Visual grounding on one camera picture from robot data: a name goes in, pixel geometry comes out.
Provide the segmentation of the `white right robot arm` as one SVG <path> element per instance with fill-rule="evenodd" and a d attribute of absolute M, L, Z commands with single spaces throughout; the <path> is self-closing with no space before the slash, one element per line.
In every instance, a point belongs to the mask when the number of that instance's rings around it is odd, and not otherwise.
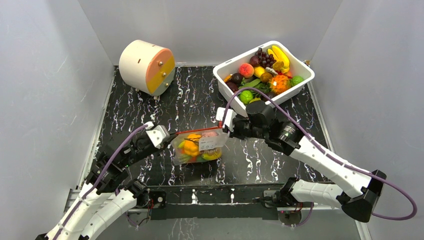
<path fill-rule="evenodd" d="M 341 209 L 356 221 L 370 221 L 386 178 L 383 172 L 358 169 L 339 156 L 331 156 L 331 151 L 293 122 L 280 119 L 262 100 L 250 103 L 245 111 L 246 116 L 232 109 L 224 109 L 221 114 L 223 131 L 230 138 L 262 139 L 269 148 L 307 164 L 331 181 L 318 183 L 291 177 L 279 191 L 259 198 L 264 205 L 277 208 L 318 203 Z"/>

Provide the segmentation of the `yellow toy pepper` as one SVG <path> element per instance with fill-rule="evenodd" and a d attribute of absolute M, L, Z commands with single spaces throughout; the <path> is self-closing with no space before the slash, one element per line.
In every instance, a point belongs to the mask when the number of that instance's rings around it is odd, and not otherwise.
<path fill-rule="evenodd" d="M 199 155 L 199 141 L 185 140 L 183 145 L 183 151 L 186 155 L 196 157 Z"/>

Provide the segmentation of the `clear zip bag orange zipper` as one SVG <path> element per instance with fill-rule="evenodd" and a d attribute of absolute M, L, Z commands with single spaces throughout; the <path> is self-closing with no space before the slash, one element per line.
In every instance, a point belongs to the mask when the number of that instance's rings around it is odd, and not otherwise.
<path fill-rule="evenodd" d="M 171 141 L 174 148 L 174 165 L 204 163 L 219 159 L 228 134 L 221 127 L 178 132 Z"/>

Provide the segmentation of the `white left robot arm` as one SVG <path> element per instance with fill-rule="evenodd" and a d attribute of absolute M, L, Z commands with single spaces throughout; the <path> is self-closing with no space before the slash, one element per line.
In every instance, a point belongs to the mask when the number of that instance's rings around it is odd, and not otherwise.
<path fill-rule="evenodd" d="M 131 132 L 110 155 L 91 167 L 78 196 L 59 222 L 38 240 L 95 240 L 120 216 L 134 208 L 154 206 L 150 188 L 138 179 L 127 185 L 127 169 L 160 153 L 177 137 L 161 125 L 143 125 Z"/>

